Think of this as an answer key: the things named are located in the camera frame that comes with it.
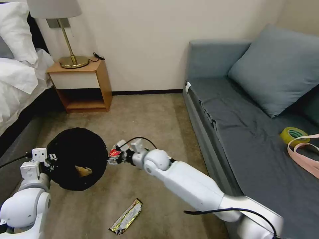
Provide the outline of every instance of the sofa cushion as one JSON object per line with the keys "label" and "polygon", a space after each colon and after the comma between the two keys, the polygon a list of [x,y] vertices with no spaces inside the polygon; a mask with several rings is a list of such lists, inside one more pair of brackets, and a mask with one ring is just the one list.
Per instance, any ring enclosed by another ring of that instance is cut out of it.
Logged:
{"label": "sofa cushion", "polygon": [[319,126],[319,85],[301,97],[292,108]]}
{"label": "sofa cushion", "polygon": [[[242,192],[284,217],[282,238],[317,238],[319,180],[297,165],[279,134],[296,127],[308,134],[319,127],[290,108],[272,119],[228,78],[193,79],[191,90],[219,141]],[[319,140],[311,142],[319,146]],[[313,159],[319,156],[306,149]]]}
{"label": "sofa cushion", "polygon": [[228,76],[271,117],[319,84],[319,37],[267,25]]}

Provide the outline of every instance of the black cable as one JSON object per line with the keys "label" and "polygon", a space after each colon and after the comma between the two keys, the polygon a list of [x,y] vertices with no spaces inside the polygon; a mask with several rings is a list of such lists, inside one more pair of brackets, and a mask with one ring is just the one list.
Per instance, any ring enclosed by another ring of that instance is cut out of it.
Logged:
{"label": "black cable", "polygon": [[210,211],[184,211],[184,213],[189,214],[189,215],[204,215],[204,214],[210,214],[210,213],[215,213],[215,212],[223,212],[223,211],[246,211],[246,212],[250,212],[252,214],[255,214],[255,215],[261,217],[262,219],[264,219],[271,226],[271,228],[273,230],[273,239],[280,239],[279,237],[277,237],[277,232],[276,232],[275,227],[273,226],[273,224],[267,218],[265,218],[260,213],[252,211],[252,210],[249,210],[249,209],[244,209],[244,208],[225,208],[225,209],[217,209],[217,210],[210,210]]}
{"label": "black cable", "polygon": [[89,60],[92,61],[92,62],[98,62],[100,59],[97,59],[96,61],[94,61],[94,60],[91,60],[91,59],[89,58]]}
{"label": "black cable", "polygon": [[11,163],[13,163],[13,162],[15,162],[15,161],[18,161],[18,160],[20,160],[20,159],[30,158],[30,157],[32,157],[32,153],[27,153],[26,155],[24,155],[24,156],[22,156],[22,157],[19,157],[19,158],[17,158],[17,159],[14,159],[14,160],[12,160],[12,161],[10,161],[10,162],[7,162],[7,163],[1,165],[1,166],[0,166],[0,169],[3,168],[4,166],[7,166],[8,164],[11,164]]}
{"label": "black cable", "polygon": [[99,60],[105,60],[105,58],[99,56],[99,55],[98,55],[97,53],[95,53],[95,52],[93,52],[93,56],[94,56],[95,58],[97,58],[97,60],[94,61],[94,60],[91,60],[91,59],[89,58],[89,60],[92,61],[92,62],[98,62]]}
{"label": "black cable", "polygon": [[150,141],[149,139],[144,138],[144,137],[135,137],[135,138],[132,138],[132,139],[130,139],[129,141],[127,141],[126,143],[124,143],[123,145],[119,146],[119,148],[122,148],[125,144],[127,144],[127,143],[131,142],[131,141],[132,141],[132,140],[134,140],[134,139],[138,139],[138,138],[141,138],[141,139],[145,139],[145,140],[147,140],[148,142],[150,142],[150,143],[154,146],[154,148],[156,148],[156,149],[157,149],[157,147],[155,146],[155,144],[153,144],[153,142],[152,142],[152,141]]}

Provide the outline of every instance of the black bag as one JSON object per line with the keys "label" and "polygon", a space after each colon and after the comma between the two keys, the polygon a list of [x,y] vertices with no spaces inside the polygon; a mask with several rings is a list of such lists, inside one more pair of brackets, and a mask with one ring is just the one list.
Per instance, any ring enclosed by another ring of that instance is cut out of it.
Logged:
{"label": "black bag", "polygon": [[[83,191],[94,185],[106,169],[105,143],[100,136],[84,128],[62,131],[48,144],[47,151],[57,158],[49,177],[64,189]],[[89,168],[92,173],[81,177],[76,166]]]}

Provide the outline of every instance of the table lamp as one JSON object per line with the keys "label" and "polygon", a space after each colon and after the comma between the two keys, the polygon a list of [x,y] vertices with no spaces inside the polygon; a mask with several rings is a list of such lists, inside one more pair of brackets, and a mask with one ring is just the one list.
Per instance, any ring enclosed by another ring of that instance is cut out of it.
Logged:
{"label": "table lamp", "polygon": [[67,47],[70,51],[70,56],[62,57],[60,65],[63,68],[80,68],[89,64],[89,59],[85,56],[75,56],[73,54],[70,42],[67,38],[61,18],[71,18],[81,15],[81,8],[77,0],[27,0],[30,14],[34,18],[57,19]]}

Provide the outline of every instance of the beige carpet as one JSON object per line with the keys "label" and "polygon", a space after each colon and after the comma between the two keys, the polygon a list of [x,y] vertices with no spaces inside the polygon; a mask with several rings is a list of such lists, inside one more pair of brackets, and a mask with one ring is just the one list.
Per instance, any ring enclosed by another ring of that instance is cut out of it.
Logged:
{"label": "beige carpet", "polygon": [[[108,113],[49,114],[37,146],[46,146],[59,132],[73,127],[99,134],[108,148],[120,139],[147,137],[174,159],[207,174],[181,94],[115,96]],[[104,176],[83,192],[67,191],[52,182],[51,195],[46,238],[228,238],[224,223],[215,215],[184,214],[183,210],[193,209],[130,164],[108,165]],[[135,198],[143,202],[138,218],[123,235],[108,231]]]}

